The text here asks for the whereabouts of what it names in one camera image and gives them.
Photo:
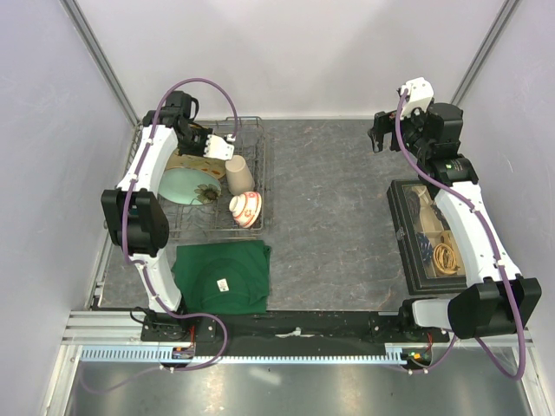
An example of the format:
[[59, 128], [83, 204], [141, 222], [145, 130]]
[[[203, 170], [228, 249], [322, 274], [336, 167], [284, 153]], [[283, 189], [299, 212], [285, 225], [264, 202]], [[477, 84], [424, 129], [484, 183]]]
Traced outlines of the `cream bird pattern plate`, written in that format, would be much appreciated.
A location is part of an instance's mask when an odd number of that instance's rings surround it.
[[205, 172], [215, 179], [225, 176], [225, 162], [221, 159], [209, 159], [192, 155], [172, 154], [166, 163], [166, 170], [187, 168]]

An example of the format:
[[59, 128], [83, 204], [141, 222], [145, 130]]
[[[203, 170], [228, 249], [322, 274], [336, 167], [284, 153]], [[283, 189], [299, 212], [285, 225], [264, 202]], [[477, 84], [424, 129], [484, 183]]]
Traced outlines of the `mint green flower plate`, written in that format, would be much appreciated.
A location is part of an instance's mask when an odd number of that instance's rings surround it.
[[174, 168], [164, 172], [158, 194], [178, 205], [209, 205], [221, 195], [221, 185], [206, 172]]

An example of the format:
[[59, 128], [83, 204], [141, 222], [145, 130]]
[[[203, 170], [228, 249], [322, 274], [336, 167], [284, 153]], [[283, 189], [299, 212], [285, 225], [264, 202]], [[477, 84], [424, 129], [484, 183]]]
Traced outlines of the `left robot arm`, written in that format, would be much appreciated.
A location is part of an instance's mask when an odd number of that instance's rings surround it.
[[101, 208], [114, 245], [121, 248], [143, 282], [148, 308], [142, 330], [172, 341], [190, 334], [193, 318], [167, 260], [169, 222], [158, 199], [167, 161], [174, 152], [205, 157], [210, 133], [196, 126], [199, 101], [182, 91], [170, 91], [142, 121], [137, 153], [123, 179], [101, 195]]

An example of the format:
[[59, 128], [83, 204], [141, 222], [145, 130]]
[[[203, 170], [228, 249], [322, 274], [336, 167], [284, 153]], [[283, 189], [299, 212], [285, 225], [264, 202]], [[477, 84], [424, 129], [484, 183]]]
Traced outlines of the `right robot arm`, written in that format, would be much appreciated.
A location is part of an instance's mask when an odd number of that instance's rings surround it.
[[504, 252], [481, 197], [478, 176], [460, 151], [463, 112], [432, 102], [402, 118], [400, 110], [375, 114], [368, 131], [376, 152], [391, 134], [391, 150], [404, 155], [445, 216], [465, 266], [467, 287], [450, 300], [422, 298], [406, 303], [397, 319], [399, 335], [417, 341], [428, 328], [451, 330], [461, 339], [523, 337], [541, 297], [535, 278], [525, 278]]

